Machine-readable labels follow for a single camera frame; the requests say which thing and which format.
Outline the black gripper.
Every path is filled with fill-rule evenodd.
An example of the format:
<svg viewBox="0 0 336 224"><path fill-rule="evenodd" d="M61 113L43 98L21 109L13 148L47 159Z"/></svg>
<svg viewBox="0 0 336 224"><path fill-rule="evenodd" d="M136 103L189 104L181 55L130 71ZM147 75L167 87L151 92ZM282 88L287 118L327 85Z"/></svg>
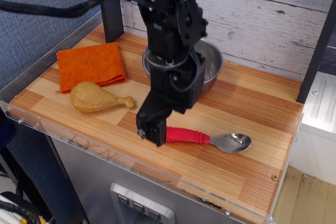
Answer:
<svg viewBox="0 0 336 224"><path fill-rule="evenodd" d="M206 60L190 53L179 66L149 62L151 90L137 114L137 135L160 147L166 142L166 118L172 111L185 113L203 92Z"/></svg>

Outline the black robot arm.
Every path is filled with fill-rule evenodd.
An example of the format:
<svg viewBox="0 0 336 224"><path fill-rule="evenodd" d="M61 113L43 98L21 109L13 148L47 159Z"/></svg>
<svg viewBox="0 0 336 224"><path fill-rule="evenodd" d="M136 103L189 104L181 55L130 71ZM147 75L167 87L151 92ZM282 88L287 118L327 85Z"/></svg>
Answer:
<svg viewBox="0 0 336 224"><path fill-rule="evenodd" d="M137 133L157 146L166 141L166 120L185 113L203 91L205 58L194 45L206 36L207 21L196 0L137 2L147 28L151 90L136 116Z"/></svg>

